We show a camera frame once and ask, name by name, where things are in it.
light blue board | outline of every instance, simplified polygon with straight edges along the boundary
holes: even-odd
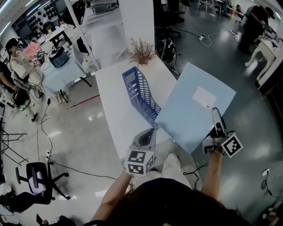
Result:
[[[221,116],[236,94],[212,75],[186,64],[155,121],[189,154],[214,126],[211,110],[192,98],[198,87],[217,98],[212,108],[217,107]]]

black cap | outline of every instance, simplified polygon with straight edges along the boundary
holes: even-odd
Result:
[[[16,46],[16,45],[18,45],[18,41],[17,41],[17,39],[15,39],[15,38],[11,38],[8,42],[7,42],[7,44],[6,44],[6,50],[9,50],[10,48],[12,48],[13,46]]]
[[[269,16],[270,16],[272,19],[274,19],[274,12],[272,11],[272,9],[269,8],[269,7],[266,7],[265,10],[269,13]]]

black backpack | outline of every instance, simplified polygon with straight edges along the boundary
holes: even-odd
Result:
[[[176,45],[170,38],[163,38],[155,43],[155,50],[163,63],[176,74],[180,74],[175,70],[177,60]]]

electronic equipment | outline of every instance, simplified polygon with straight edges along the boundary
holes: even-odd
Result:
[[[212,109],[212,117],[215,129],[212,129],[202,141],[203,153],[214,152],[217,146],[222,146],[227,156],[231,158],[243,148],[243,145],[236,137],[234,131],[226,132],[225,123],[218,108]]]
[[[62,67],[68,61],[68,59],[69,57],[65,53],[62,46],[59,48],[54,48],[52,53],[49,55],[49,61],[55,68]]]
[[[130,174],[145,175],[155,161],[155,144],[156,129],[146,129],[137,134],[127,152],[126,171]]]
[[[44,59],[44,51],[35,52],[34,58],[32,60],[32,63],[35,67],[41,67],[43,65],[45,59]]]

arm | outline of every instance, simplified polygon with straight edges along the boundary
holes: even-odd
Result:
[[[27,77],[30,72],[34,69],[34,67],[30,67],[27,71],[24,66],[20,65],[17,61],[11,60],[10,62],[11,69],[15,71],[18,76],[22,79]]]
[[[214,153],[211,153],[207,174],[204,178],[201,192],[215,200],[218,198],[220,187],[220,171],[223,155],[221,147],[217,147]]]
[[[13,89],[16,93],[19,91],[17,86],[13,86],[5,77],[3,72],[0,72],[0,80],[2,83],[4,83],[6,86],[10,87]]]
[[[94,220],[105,220],[106,217],[112,212],[116,204],[126,193],[132,176],[126,171],[123,171],[117,180],[111,185],[104,195],[98,210],[92,217]]]
[[[256,15],[252,12],[251,16],[258,22],[261,24],[261,21],[256,17]]]

